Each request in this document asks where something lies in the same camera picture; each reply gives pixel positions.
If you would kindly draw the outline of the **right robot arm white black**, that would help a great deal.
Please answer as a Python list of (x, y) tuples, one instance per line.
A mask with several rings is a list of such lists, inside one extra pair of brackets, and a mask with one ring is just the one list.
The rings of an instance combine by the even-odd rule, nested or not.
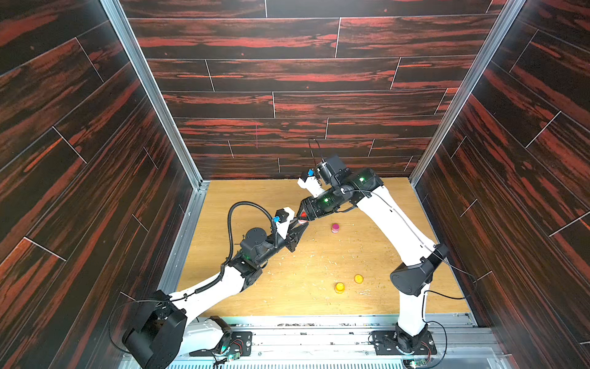
[(417, 352), (428, 334), (424, 321), (427, 292), (448, 247), (435, 244), (410, 221), (372, 169), (353, 172), (334, 155), (302, 172), (297, 183), (310, 192), (310, 197), (301, 201), (300, 220), (332, 215), (349, 203), (367, 215), (395, 247), (402, 261), (390, 274), (399, 291), (396, 346), (404, 354)]

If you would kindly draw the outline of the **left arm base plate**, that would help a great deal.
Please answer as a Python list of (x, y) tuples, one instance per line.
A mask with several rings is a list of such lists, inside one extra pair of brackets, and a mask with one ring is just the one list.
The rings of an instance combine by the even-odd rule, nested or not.
[(237, 360), (249, 357), (252, 352), (253, 333), (251, 331), (232, 331), (231, 336), (224, 335), (213, 349), (201, 349), (189, 353), (190, 357), (216, 356)]

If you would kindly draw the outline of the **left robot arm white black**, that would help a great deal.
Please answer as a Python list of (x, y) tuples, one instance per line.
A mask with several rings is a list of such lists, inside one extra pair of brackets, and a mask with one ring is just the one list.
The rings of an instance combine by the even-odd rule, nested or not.
[(230, 326), (217, 316), (202, 320), (201, 314), (252, 286), (279, 251), (294, 252), (308, 225), (277, 221), (271, 233), (252, 228), (217, 275), (193, 290), (171, 295), (158, 290), (139, 301), (121, 339), (124, 349), (142, 368), (166, 368), (180, 355), (211, 355), (221, 361), (240, 356), (244, 345), (233, 339)]

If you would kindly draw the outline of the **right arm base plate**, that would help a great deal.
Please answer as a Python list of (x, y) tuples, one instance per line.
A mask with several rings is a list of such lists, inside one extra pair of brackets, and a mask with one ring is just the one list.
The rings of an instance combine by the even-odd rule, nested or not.
[(416, 336), (398, 330), (372, 331), (369, 342), (378, 356), (433, 356), (438, 353), (432, 334), (426, 328)]

